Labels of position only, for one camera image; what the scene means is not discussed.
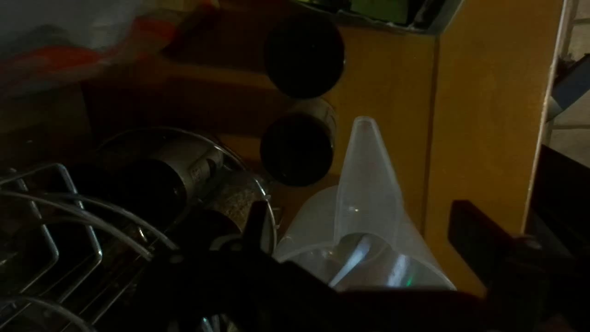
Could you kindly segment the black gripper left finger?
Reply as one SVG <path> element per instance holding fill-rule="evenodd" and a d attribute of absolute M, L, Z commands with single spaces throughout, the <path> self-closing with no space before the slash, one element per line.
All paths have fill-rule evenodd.
<path fill-rule="evenodd" d="M 245 251 L 262 251 L 271 255 L 277 246 L 275 226 L 268 202 L 255 202 L 242 235 Z"/>

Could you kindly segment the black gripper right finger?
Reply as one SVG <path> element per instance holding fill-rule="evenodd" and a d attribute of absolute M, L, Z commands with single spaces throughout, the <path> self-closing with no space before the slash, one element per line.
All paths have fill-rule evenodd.
<path fill-rule="evenodd" d="M 511 237 L 470 202 L 452 203 L 448 240 L 489 290 L 542 285 L 540 244 L 531 237 Z"/>

